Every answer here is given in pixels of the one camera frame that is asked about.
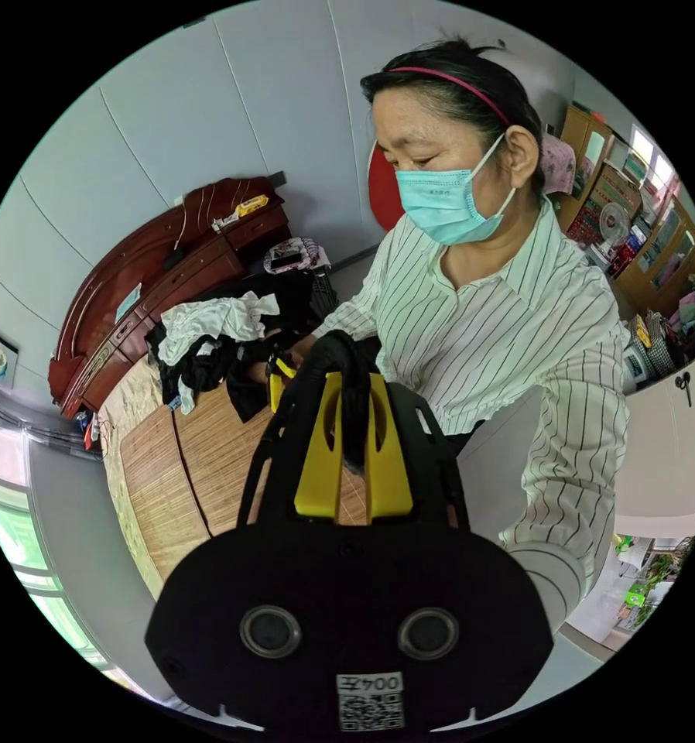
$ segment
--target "face mask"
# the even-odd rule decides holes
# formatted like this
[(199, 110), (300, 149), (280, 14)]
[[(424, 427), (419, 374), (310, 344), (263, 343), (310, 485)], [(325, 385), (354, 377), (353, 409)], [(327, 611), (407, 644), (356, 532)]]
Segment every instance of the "face mask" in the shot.
[(515, 193), (511, 189), (497, 214), (485, 219), (477, 211), (471, 182), (502, 141), (502, 134), (474, 170), (398, 170), (396, 179), (404, 211), (435, 242), (458, 245), (490, 237)]

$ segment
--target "black hair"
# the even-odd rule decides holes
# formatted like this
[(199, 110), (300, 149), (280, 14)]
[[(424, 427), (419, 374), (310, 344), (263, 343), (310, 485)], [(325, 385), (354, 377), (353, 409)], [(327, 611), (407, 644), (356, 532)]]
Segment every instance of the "black hair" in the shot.
[[(481, 134), (485, 149), (492, 147), (509, 126), (527, 129), (539, 146), (539, 163), (531, 177), (531, 186), (533, 193), (540, 198), (544, 185), (541, 119), (520, 80), (501, 64), (480, 56), (491, 50), (505, 51), (497, 46), (472, 47), (460, 36), (421, 46), (394, 57), (381, 72), (364, 77), (361, 89), (368, 103), (373, 104), (380, 91), (393, 87), (415, 88), (433, 102), (439, 113), (474, 126)], [(505, 115), (508, 123), (505, 124), (494, 108), (458, 83), (421, 72), (391, 72), (395, 67), (425, 67), (457, 77), (487, 96)]]

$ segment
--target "yellow bracket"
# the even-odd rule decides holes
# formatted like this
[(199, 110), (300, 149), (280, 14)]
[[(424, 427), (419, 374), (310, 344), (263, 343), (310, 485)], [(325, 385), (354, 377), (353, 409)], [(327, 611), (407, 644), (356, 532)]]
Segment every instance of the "yellow bracket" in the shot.
[[(294, 505), (301, 516), (337, 521), (342, 479), (342, 374), (327, 374), (317, 420), (303, 463)], [(371, 374), (365, 448), (366, 516), (405, 516), (412, 493), (389, 392), (380, 374)]]
[(371, 374), (371, 404), (365, 438), (365, 498), (367, 521), (406, 516), (412, 511), (412, 493), (402, 445), (394, 424), (389, 391), (380, 374)]
[[(293, 379), (296, 376), (296, 369), (291, 369), (283, 360), (277, 358), (276, 366), (283, 372), (289, 379)], [(280, 405), (280, 399), (283, 395), (283, 388), (285, 383), (283, 377), (280, 374), (271, 374), (268, 380), (270, 387), (270, 409), (275, 412)]]
[(341, 388), (342, 374), (338, 371), (327, 374), (294, 498), (299, 515), (333, 519), (335, 522), (340, 508), (342, 481)]

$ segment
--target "phone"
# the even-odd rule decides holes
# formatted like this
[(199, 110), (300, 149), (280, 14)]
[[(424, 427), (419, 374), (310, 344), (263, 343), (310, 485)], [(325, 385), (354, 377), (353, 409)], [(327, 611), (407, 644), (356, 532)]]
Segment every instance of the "phone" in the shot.
[(291, 255), (284, 255), (282, 258), (274, 258), (270, 262), (270, 267), (272, 269), (281, 269), (284, 265), (293, 265), (294, 263), (301, 263), (301, 251)]

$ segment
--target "woman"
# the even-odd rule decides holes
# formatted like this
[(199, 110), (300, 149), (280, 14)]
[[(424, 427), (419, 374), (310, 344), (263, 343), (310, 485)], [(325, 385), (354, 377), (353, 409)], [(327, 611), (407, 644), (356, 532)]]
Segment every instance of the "woman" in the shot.
[(362, 291), (293, 351), (303, 357), (336, 328), (377, 338), (379, 371), (427, 400), (456, 452), (496, 410), (543, 388), (528, 508), (501, 539), (558, 628), (611, 539), (625, 331), (604, 276), (543, 196), (539, 117), (485, 50), (445, 41), (361, 81), (406, 214)]

